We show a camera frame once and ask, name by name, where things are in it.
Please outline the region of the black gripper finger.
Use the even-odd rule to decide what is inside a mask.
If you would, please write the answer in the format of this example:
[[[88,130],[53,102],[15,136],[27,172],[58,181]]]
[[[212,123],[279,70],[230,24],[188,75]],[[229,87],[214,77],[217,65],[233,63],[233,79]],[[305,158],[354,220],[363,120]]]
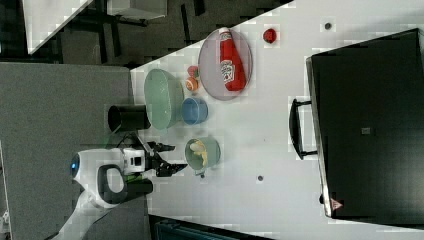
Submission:
[[[150,141],[148,143],[151,152],[166,152],[166,151],[174,151],[175,147],[172,145],[166,145],[163,143],[157,143],[154,141]]]
[[[186,164],[161,164],[157,169],[156,169],[156,176],[157,177],[171,177],[174,174],[176,174],[177,172],[183,170],[184,168],[186,168],[187,165]]]

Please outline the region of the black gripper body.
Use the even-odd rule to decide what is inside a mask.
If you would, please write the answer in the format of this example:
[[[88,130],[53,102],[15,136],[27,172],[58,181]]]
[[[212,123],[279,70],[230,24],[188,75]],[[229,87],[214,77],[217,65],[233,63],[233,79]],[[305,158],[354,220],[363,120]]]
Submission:
[[[167,162],[159,155],[162,149],[156,147],[145,155],[145,170],[158,170],[166,166]]]

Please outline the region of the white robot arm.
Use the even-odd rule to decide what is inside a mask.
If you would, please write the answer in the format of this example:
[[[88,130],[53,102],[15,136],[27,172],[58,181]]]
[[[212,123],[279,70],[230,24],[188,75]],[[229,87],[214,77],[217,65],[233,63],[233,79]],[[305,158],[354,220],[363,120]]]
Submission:
[[[71,216],[46,240],[82,240],[91,226],[112,209],[152,193],[153,183],[143,176],[145,172],[152,170],[158,177],[171,177],[185,168],[160,156],[162,151],[173,149],[170,145],[150,142],[76,153],[70,170],[82,192]]]

